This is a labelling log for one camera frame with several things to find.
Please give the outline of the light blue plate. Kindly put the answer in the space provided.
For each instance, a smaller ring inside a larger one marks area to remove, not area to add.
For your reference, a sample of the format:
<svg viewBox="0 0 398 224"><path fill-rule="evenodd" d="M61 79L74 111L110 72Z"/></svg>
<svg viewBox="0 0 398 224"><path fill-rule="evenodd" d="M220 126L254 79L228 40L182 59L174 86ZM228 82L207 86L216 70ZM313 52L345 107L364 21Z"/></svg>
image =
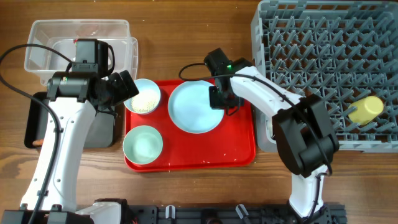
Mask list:
<svg viewBox="0 0 398 224"><path fill-rule="evenodd" d="M187 133L203 134L215 129L224 111L210 106L210 87L206 81L183 82L171 93L168 102L170 119Z"/></svg>

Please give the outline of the yellow plastic cup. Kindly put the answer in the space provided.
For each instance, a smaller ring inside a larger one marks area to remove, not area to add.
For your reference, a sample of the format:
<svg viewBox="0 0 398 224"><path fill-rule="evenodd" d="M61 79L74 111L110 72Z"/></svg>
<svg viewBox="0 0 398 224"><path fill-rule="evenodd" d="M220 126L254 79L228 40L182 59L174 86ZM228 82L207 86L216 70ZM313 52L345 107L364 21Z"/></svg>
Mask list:
<svg viewBox="0 0 398 224"><path fill-rule="evenodd" d="M384 103L376 96L367 96L350 104L349 108L355 108L355 110L348 114L348 118L364 126L383 112Z"/></svg>

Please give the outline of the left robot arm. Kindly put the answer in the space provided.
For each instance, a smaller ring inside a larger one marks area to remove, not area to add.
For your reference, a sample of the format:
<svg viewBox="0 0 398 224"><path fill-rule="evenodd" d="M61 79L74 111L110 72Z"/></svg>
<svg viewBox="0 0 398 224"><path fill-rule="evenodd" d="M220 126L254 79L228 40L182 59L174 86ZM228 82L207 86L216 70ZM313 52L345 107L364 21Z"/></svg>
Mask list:
<svg viewBox="0 0 398 224"><path fill-rule="evenodd" d="M114 72L112 46L97 39L78 39L76 58L47 84L48 103L10 85L49 116L32 181L19 209L5 210L2 223L129 223L132 211L125 199L102 198L77 210L76 182L86 137L98 113L136 96L138 89L127 70Z"/></svg>

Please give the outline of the light blue rice bowl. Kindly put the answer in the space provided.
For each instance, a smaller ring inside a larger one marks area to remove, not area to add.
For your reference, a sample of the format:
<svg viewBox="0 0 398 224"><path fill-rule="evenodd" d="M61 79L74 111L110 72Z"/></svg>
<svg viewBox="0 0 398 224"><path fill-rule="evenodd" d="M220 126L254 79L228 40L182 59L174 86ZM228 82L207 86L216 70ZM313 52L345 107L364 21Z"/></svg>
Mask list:
<svg viewBox="0 0 398 224"><path fill-rule="evenodd" d="M135 114L153 112L161 101L160 88L154 81L145 78L137 79L134 83L139 94L124 102L126 109Z"/></svg>

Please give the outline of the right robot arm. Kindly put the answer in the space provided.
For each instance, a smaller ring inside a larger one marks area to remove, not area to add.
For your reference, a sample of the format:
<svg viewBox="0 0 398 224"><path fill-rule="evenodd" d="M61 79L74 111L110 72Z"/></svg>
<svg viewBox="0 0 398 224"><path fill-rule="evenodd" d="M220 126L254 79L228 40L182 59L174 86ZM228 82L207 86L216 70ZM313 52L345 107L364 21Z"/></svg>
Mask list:
<svg viewBox="0 0 398 224"><path fill-rule="evenodd" d="M323 179L332 174L339 143L323 100L316 94L292 93L262 76L245 58L231 61L221 49L208 53L204 64L215 86L210 106L238 110L250 102L272 121L272 133L282 162L292 173L289 205L298 221L310 223L323 208Z"/></svg>

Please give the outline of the orange carrot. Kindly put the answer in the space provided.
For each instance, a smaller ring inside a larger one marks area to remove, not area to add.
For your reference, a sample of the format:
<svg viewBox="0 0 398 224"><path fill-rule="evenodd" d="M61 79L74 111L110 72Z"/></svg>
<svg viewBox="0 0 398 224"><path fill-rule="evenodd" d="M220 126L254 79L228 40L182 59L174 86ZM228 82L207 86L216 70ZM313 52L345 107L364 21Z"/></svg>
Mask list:
<svg viewBox="0 0 398 224"><path fill-rule="evenodd" d="M39 139L39 140L33 141L32 145L34 147L42 147L43 143L44 143L44 140L43 139Z"/></svg>

